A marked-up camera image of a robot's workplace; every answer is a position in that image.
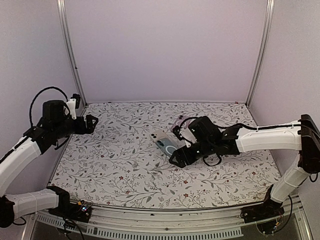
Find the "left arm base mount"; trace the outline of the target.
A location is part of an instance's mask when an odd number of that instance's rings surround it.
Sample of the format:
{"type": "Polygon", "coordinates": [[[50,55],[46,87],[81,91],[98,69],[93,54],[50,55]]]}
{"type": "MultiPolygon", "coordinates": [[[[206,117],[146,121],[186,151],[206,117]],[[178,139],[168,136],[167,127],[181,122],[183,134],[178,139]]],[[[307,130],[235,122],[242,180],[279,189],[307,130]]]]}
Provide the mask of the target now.
{"type": "Polygon", "coordinates": [[[47,189],[58,196],[58,206],[48,210],[51,215],[82,223],[89,222],[92,208],[88,202],[84,200],[79,200],[77,203],[70,202],[69,192],[57,186],[48,186],[47,189]]]}

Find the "blue phone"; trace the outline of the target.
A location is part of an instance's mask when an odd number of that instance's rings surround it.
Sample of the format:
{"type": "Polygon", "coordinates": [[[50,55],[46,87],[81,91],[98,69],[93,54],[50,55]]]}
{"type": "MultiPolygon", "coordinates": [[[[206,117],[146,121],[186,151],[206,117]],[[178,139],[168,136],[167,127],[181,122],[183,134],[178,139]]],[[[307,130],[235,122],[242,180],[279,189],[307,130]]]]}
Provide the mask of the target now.
{"type": "Polygon", "coordinates": [[[150,133],[149,136],[156,146],[169,158],[172,156],[174,151],[178,149],[172,139],[162,130],[156,130],[150,133]]]}

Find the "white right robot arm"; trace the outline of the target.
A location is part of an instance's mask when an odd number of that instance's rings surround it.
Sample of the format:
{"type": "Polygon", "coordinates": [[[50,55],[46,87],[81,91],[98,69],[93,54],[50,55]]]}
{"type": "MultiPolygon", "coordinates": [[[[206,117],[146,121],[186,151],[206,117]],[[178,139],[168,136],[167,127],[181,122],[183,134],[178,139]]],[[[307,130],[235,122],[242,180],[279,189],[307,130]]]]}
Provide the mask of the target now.
{"type": "Polygon", "coordinates": [[[320,172],[320,131],[308,114],[289,123],[256,127],[243,123],[222,127],[202,116],[194,118],[188,130],[195,142],[175,150],[169,158],[169,162],[179,168],[210,155],[220,158],[262,150],[297,153],[285,174],[268,188],[258,208],[262,218],[269,218],[310,175],[320,172]]]}

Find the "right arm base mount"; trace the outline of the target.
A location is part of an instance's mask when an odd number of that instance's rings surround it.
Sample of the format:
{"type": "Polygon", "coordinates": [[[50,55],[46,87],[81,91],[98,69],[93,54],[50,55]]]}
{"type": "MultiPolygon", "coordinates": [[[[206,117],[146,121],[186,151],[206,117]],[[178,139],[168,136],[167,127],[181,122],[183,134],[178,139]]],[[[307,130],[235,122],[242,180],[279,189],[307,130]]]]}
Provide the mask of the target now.
{"type": "Polygon", "coordinates": [[[266,192],[262,203],[243,207],[241,209],[240,217],[244,219],[245,223],[265,220],[268,218],[277,217],[285,213],[282,202],[276,202],[271,198],[271,191],[274,185],[270,186],[266,192]]]}

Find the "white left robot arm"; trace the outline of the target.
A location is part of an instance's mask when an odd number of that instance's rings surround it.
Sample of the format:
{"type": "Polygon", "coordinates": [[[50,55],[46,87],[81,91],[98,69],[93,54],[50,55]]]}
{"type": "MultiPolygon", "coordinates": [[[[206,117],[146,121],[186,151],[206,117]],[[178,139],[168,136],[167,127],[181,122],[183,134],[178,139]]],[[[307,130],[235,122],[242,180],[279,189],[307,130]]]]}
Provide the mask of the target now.
{"type": "Polygon", "coordinates": [[[71,98],[49,100],[42,105],[42,117],[32,125],[0,160],[0,226],[7,228],[25,215],[48,210],[50,214],[68,220],[88,223],[91,206],[84,201],[71,203],[68,191],[48,186],[36,192],[7,194],[12,181],[33,160],[43,155],[50,147],[60,148],[58,141],[72,135],[92,134],[99,122],[92,115],[77,116],[79,101],[71,98]]]}

